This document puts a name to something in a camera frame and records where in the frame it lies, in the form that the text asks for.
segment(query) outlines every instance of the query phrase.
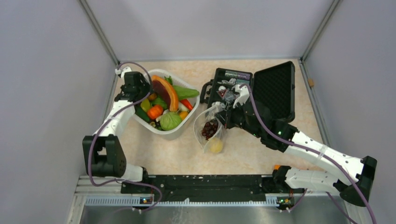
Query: red pepper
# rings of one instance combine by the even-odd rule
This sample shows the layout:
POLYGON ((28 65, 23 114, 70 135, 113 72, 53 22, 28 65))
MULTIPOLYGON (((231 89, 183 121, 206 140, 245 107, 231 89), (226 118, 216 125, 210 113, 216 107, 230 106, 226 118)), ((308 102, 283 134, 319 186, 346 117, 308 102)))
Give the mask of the red pepper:
POLYGON ((192 109, 194 108, 194 107, 190 104, 190 102, 189 102, 187 99, 182 99, 180 102, 181 102, 184 106, 186 106, 187 109, 189 109, 190 111, 192 111, 192 109))

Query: open black case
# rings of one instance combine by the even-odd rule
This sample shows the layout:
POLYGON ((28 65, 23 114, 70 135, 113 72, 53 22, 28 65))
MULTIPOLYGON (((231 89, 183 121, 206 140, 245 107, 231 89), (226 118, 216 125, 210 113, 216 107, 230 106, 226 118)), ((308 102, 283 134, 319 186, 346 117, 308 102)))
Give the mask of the open black case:
POLYGON ((202 87, 200 103, 208 104, 208 108, 217 101, 227 104, 227 98, 222 97, 222 93, 227 91, 227 93, 232 92, 236 95, 232 90, 233 84, 229 83, 234 78, 235 84, 250 85, 254 99, 270 109, 272 118, 291 122, 295 117, 294 73, 295 66, 291 61, 257 71, 254 74, 218 68, 214 79, 202 87))

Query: plastic bin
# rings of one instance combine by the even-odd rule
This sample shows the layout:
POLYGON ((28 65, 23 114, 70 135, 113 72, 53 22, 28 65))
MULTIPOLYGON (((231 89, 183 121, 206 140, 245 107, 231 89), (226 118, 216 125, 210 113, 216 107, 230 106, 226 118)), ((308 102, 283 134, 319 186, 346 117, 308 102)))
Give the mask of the plastic bin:
MULTIPOLYGON (((166 71, 166 70, 162 70, 162 69, 153 69, 148 71, 148 74, 150 76, 152 75, 157 75, 159 77, 172 77, 172 81, 174 85, 179 85, 185 88, 190 88, 190 89, 195 89, 192 85, 186 83, 185 81, 183 81, 181 78, 177 77, 176 75, 166 71)), ((148 130, 150 130, 151 132, 158 134, 159 136, 161 136, 162 138, 166 139, 166 140, 174 140, 177 139, 182 133, 183 131, 187 128, 187 126, 191 123, 192 120, 194 120, 195 117, 195 111, 197 110, 198 106, 199 106, 199 96, 195 97, 195 98, 189 98, 188 99, 189 102, 191 103, 191 105, 194 105, 194 108, 192 109, 192 111, 187 115, 187 117, 182 121, 182 123, 180 123, 179 126, 177 126, 175 129, 170 130, 170 131, 160 131, 158 129, 155 129, 154 127, 152 127, 149 123, 147 123, 146 121, 142 120, 141 118, 139 118, 138 116, 133 116, 133 118, 139 122, 141 125, 145 126, 148 130)))

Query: plastic bag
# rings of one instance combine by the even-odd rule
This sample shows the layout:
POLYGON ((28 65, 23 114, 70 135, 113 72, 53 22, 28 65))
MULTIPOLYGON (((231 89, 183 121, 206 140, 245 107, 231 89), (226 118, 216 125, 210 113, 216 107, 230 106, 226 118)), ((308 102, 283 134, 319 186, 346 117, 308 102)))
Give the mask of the plastic bag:
POLYGON ((226 134, 226 129, 220 123, 220 121, 215 118, 215 114, 222 111, 223 108, 220 105, 214 105, 204 112, 200 113, 194 121, 194 134, 197 141, 200 143, 202 149, 205 152, 220 153, 224 147, 223 138, 226 134), (209 139, 206 140, 202 136, 202 129, 205 127, 205 123, 208 121, 217 120, 218 128, 216 133, 209 139))

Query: gray wall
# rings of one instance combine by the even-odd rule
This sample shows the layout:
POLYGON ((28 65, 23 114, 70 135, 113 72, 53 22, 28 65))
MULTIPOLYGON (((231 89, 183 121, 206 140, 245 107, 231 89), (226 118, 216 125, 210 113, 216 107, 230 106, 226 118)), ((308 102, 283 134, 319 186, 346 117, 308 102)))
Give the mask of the gray wall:
POLYGON ((301 56, 332 0, 88 0, 120 60, 301 56))
POLYGON ((76 0, 0 3, 0 223, 64 223, 113 64, 76 0))
POLYGON ((396 220, 396 1, 343 1, 307 65, 337 150, 379 163, 370 204, 396 220))

